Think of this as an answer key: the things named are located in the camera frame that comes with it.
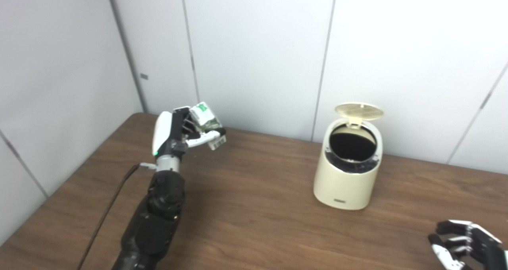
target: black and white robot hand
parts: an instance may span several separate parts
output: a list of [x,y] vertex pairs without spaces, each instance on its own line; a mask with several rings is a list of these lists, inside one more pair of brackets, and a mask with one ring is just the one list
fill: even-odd
[[[442,241],[439,235],[456,236]],[[447,220],[437,223],[436,234],[428,236],[432,250],[446,270],[472,270],[461,261],[470,256],[484,265],[484,270],[508,270],[508,251],[501,241],[483,227],[465,220]]]
[[224,136],[225,129],[220,124],[213,129],[200,128],[199,122],[191,116],[191,107],[184,106],[173,112],[160,113],[154,130],[152,153],[156,157],[172,149],[185,153],[187,148],[213,142]]

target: black cable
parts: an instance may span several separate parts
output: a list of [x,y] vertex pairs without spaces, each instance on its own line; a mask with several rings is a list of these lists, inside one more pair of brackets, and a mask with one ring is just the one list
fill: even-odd
[[90,248],[92,247],[92,244],[94,244],[95,238],[97,237],[100,227],[102,227],[102,223],[104,223],[106,217],[108,216],[109,210],[115,203],[116,197],[118,197],[118,194],[122,190],[122,187],[125,184],[125,182],[127,181],[127,179],[129,179],[129,177],[139,168],[139,166],[140,166],[139,164],[132,166],[132,168],[129,170],[129,172],[127,172],[127,174],[125,174],[125,176],[123,176],[122,181],[118,184],[118,187],[116,187],[116,191],[115,191],[113,197],[111,198],[111,201],[109,201],[108,206],[104,210],[102,217],[98,221],[97,226],[94,230],[94,233],[92,234],[92,236],[90,238],[89,244],[87,245],[87,248],[85,249],[85,252],[83,253],[83,256],[81,257],[81,260],[79,261],[79,264],[78,264],[78,268],[76,268],[76,270],[81,270],[81,267],[83,266],[83,263],[85,262],[85,259],[87,259],[87,255],[90,252]]

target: wall seam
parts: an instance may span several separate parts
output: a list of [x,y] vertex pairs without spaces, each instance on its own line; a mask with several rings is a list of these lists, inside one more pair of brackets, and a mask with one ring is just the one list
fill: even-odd
[[450,162],[452,161],[453,157],[455,156],[455,153],[457,153],[457,151],[459,150],[460,146],[462,145],[462,142],[465,140],[465,138],[468,135],[470,129],[472,128],[473,124],[477,120],[479,114],[481,113],[483,108],[486,106],[488,100],[490,99],[490,96],[492,95],[492,93],[496,89],[497,85],[499,85],[499,82],[503,78],[503,76],[506,73],[507,69],[508,69],[508,62],[506,62],[506,64],[504,65],[503,69],[501,70],[501,73],[499,73],[499,76],[497,77],[496,81],[494,82],[494,84],[490,88],[489,92],[487,93],[487,96],[481,102],[481,106],[479,107],[479,109],[475,113],[475,116],[473,116],[473,118],[471,119],[470,123],[468,124],[468,127],[466,127],[464,133],[462,134],[461,138],[459,139],[459,142],[457,142],[457,145],[455,145],[455,148],[453,149],[452,154],[450,154],[450,157],[448,157],[448,160],[446,161],[446,163],[448,165],[450,165]]
[[134,58],[132,56],[131,48],[129,43],[127,42],[127,36],[125,35],[125,28],[123,27],[123,23],[120,18],[120,13],[118,11],[118,5],[115,0],[109,0],[109,4],[113,11],[113,16],[115,18],[116,27],[118,28],[118,33],[120,34],[120,40],[122,41],[123,51],[125,52],[125,56],[127,57],[127,62],[129,63],[129,67],[131,68],[132,77],[134,80],[134,86],[136,87],[136,91],[138,92],[139,102],[141,103],[141,108],[143,112],[147,113],[147,105],[145,97],[143,96],[141,83],[138,81],[138,71],[134,65]]
[[44,188],[42,187],[40,182],[37,180],[36,176],[31,172],[31,170],[29,169],[29,167],[27,166],[27,164],[25,163],[23,158],[21,158],[21,156],[18,153],[18,151],[14,148],[14,145],[12,145],[12,143],[7,139],[7,137],[2,132],[2,130],[0,130],[0,138],[2,138],[2,140],[5,142],[7,147],[9,147],[9,150],[11,151],[11,153],[16,157],[16,159],[18,159],[18,162],[20,163],[20,165],[23,167],[25,172],[27,172],[27,174],[29,175],[30,179],[35,183],[35,185],[40,190],[40,192],[42,192],[44,197],[45,198],[49,198],[49,195],[46,192],[46,190],[44,190]]
[[196,76],[196,66],[194,62],[194,54],[192,53],[192,42],[191,42],[191,30],[189,28],[189,20],[187,18],[187,6],[185,5],[185,0],[182,0],[183,5],[183,17],[185,18],[185,29],[187,30],[187,41],[189,42],[189,52],[190,52],[190,61],[192,63],[192,75],[194,76],[194,87],[196,87],[196,98],[198,102],[201,102],[199,97],[199,88],[198,88],[198,78]]
[[316,129],[316,121],[318,119],[319,100],[321,98],[321,87],[323,86],[323,75],[325,74],[326,56],[328,54],[328,43],[330,42],[330,34],[332,32],[333,13],[335,11],[335,1],[332,1],[332,11],[330,12],[330,23],[328,24],[328,34],[326,36],[325,54],[323,55],[323,65],[321,66],[321,76],[319,77],[319,88],[317,89],[316,110],[314,111],[314,121],[312,123],[312,133],[310,141],[314,141],[314,131]]

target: black robotic forearm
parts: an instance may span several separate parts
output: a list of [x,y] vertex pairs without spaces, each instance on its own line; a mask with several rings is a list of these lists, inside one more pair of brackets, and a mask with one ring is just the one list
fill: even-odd
[[113,270],[154,270],[167,254],[185,200],[183,178],[174,171],[154,174],[148,194],[122,237]]

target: robotic arm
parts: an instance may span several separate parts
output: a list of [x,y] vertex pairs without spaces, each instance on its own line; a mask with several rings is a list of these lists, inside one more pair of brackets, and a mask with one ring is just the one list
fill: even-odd
[[[428,236],[432,250],[446,270],[472,270],[460,261],[470,256],[484,265],[485,270],[508,270],[508,251],[501,241],[483,227],[464,220],[447,220],[437,224],[437,234]],[[455,234],[446,241],[439,235]]]
[[205,103],[163,112],[152,144],[156,172],[121,240],[113,270],[154,270],[167,254],[185,202],[180,161],[189,147],[225,142],[225,129]]

